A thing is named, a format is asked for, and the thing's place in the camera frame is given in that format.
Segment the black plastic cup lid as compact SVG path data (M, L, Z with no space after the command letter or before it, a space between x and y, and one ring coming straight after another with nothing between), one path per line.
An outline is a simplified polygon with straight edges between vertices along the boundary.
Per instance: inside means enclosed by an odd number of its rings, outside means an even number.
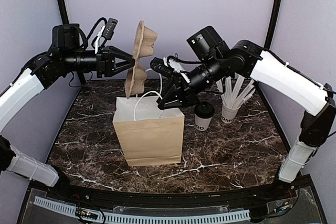
M204 101L201 104L195 106L194 113L199 118L209 119L214 116L215 108L210 103Z

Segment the brown paper bag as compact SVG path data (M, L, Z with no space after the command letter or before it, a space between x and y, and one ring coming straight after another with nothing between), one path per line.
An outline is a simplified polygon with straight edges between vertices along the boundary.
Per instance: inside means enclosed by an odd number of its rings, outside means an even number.
M147 72L130 70L125 96L116 99L112 120L128 166L180 163L185 116L180 109L160 110L157 91L144 91Z

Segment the white paper coffee cup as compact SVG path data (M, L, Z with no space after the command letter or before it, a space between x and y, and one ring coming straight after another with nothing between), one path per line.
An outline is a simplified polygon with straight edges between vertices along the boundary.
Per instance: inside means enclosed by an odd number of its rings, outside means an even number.
M206 131L214 116L214 112L201 113L195 112L195 127L199 131Z

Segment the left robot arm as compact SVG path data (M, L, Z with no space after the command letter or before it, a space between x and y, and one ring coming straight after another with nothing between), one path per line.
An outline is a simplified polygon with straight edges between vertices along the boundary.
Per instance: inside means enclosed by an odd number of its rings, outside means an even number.
M98 78L113 77L135 65L132 55L114 46L88 50L88 38L79 24L65 24L52 29L50 48L32 57L4 92L1 93L1 129L34 97L47 90L60 77L75 71L95 72ZM74 189L59 169L19 151L1 137L1 171L13 172L47 187L63 201L74 197Z

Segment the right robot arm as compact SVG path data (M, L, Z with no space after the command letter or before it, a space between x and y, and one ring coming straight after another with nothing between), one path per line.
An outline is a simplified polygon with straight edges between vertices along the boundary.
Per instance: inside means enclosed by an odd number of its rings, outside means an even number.
M169 80L157 100L159 109L198 105L200 92L214 82L235 74L264 83L304 108L300 134L279 168L278 180L268 187L269 197L280 199L288 191L287 183L295 180L310 157L329 137L335 119L331 86L315 82L269 49L249 40L240 40L235 46L228 47L212 26L192 35L187 43L198 58L192 71L178 70L181 60L175 56L154 58L150 63L155 72Z

